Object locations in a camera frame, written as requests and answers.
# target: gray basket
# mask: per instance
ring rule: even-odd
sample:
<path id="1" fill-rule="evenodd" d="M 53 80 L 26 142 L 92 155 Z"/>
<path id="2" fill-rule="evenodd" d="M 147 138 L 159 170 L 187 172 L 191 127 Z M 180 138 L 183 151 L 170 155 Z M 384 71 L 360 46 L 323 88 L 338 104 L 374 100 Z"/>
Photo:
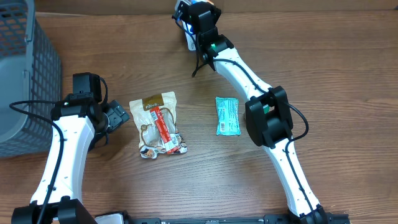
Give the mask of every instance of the gray basket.
<path id="1" fill-rule="evenodd" d="M 0 0 L 0 157 L 50 149 L 52 127 L 9 108 L 62 97 L 61 61 L 35 19 L 33 0 Z M 50 118 L 53 105 L 21 106 Z"/>

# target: wooden tabletop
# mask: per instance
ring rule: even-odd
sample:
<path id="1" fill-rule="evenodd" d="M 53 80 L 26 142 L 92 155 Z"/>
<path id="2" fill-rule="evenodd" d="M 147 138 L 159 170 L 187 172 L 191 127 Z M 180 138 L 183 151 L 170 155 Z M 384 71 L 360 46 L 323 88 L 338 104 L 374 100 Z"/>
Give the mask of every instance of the wooden tabletop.
<path id="1" fill-rule="evenodd" d="M 398 12 L 223 14 L 221 34 L 265 82 L 283 86 L 310 123 L 295 143 L 307 180 L 325 210 L 352 223 L 398 219 Z M 242 99 L 209 67 L 191 78 L 195 54 L 170 16 L 39 18 L 72 74 L 97 73 L 109 99 L 129 102 L 174 91 L 182 156 L 142 159 L 132 120 L 110 145 L 88 154 L 83 203 L 92 215 L 250 217 L 286 213 L 276 171 L 245 129 Z M 236 97 L 242 135 L 216 136 L 215 97 Z M 294 117 L 294 133 L 303 132 Z M 29 204 L 46 153 L 0 159 L 0 223 Z"/>

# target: blue packet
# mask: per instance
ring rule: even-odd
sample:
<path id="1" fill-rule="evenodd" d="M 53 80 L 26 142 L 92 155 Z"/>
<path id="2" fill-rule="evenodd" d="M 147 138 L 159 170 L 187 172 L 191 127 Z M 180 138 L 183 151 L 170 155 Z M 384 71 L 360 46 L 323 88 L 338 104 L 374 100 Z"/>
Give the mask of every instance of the blue packet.
<path id="1" fill-rule="evenodd" d="M 216 106 L 218 115 L 217 136 L 241 135 L 238 116 L 239 100 L 216 97 Z"/>

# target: wood grain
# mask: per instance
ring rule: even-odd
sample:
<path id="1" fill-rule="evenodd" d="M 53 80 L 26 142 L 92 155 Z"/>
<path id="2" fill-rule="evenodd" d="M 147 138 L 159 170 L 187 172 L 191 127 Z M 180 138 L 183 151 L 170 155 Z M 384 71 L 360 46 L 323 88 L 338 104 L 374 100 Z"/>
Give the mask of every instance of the wood grain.
<path id="1" fill-rule="evenodd" d="M 38 0 L 40 12 L 86 15 L 173 14 L 176 0 Z M 212 0 L 224 12 L 391 10 L 396 0 Z"/>
<path id="2" fill-rule="evenodd" d="M 282 85 L 310 123 L 295 143 L 307 179 L 325 210 L 352 223 L 398 219 L 398 13 L 273 12 L 225 14 L 218 28 L 263 80 Z M 279 178 L 244 128 L 215 136 L 215 97 L 237 97 L 208 67 L 190 74 L 195 55 L 169 16 L 43 17 L 59 52 L 64 95 L 72 74 L 105 78 L 110 100 L 174 91 L 188 153 L 144 160 L 132 119 L 109 146 L 88 154 L 83 202 L 93 215 L 128 210 L 134 217 L 195 218 L 285 213 Z M 294 115 L 294 133 L 304 125 Z M 0 160 L 0 223 L 25 206 L 47 155 Z"/>

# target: brown package label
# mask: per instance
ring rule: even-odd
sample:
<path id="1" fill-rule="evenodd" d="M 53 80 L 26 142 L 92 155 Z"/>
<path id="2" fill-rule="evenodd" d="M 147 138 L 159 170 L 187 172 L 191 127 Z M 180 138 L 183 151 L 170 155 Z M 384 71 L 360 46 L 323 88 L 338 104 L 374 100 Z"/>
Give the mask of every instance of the brown package label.
<path id="1" fill-rule="evenodd" d="M 157 94 L 142 99 L 142 107 L 144 108 L 144 111 L 149 111 L 156 106 L 164 106 L 162 94 Z"/>

